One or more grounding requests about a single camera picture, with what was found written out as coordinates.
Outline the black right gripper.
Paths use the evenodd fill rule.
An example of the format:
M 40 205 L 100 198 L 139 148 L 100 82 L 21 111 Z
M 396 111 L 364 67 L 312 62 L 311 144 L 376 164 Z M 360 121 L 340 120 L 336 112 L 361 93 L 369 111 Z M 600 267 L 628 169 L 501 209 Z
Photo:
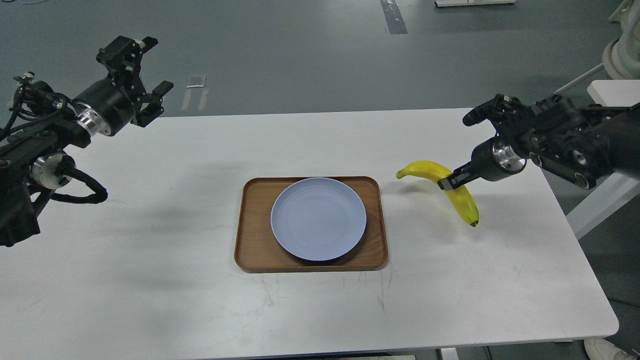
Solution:
M 527 164 L 502 137 L 494 136 L 476 146 L 471 160 L 450 175 L 437 180 L 442 191 L 455 191 L 473 182 L 474 175 L 488 182 L 498 182 L 521 173 Z

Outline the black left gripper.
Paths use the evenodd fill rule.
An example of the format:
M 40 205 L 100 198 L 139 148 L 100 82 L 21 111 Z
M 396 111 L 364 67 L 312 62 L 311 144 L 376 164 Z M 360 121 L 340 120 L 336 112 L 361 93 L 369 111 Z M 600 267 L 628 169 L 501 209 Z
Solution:
M 98 80 L 73 98 L 76 123 L 90 137 L 98 133 L 113 137 L 133 121 L 146 128 L 163 114 L 163 97 L 174 83 L 163 80 L 146 93 L 140 78 L 143 55 L 158 42 L 150 36 L 136 40 L 120 35 L 98 50 L 96 61 L 105 66 L 109 80 Z

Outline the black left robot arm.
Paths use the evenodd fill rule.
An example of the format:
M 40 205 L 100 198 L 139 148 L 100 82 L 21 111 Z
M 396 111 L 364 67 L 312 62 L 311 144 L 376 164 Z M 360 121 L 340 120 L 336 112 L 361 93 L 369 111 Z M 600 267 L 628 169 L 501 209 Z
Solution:
M 54 91 L 28 71 L 16 76 L 10 118 L 1 128 L 0 242 L 11 248 L 41 232 L 48 202 L 100 204 L 108 191 L 77 168 L 66 147 L 87 148 L 97 134 L 115 136 L 126 125 L 145 128 L 163 114 L 164 80 L 148 91 L 140 77 L 143 56 L 158 39 L 118 36 L 96 61 L 107 75 L 75 98 Z

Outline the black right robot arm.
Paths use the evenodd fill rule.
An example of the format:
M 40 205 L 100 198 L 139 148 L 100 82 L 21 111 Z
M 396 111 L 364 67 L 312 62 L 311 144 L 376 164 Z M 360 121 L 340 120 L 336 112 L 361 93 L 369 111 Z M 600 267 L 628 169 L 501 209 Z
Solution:
M 494 136 L 476 146 L 470 162 L 438 186 L 454 191 L 477 179 L 498 182 L 521 173 L 527 162 L 586 190 L 614 173 L 638 180 L 639 120 L 638 104 L 577 107 L 569 98 L 553 95 L 525 105 L 497 94 L 462 117 L 466 126 L 489 121 Z

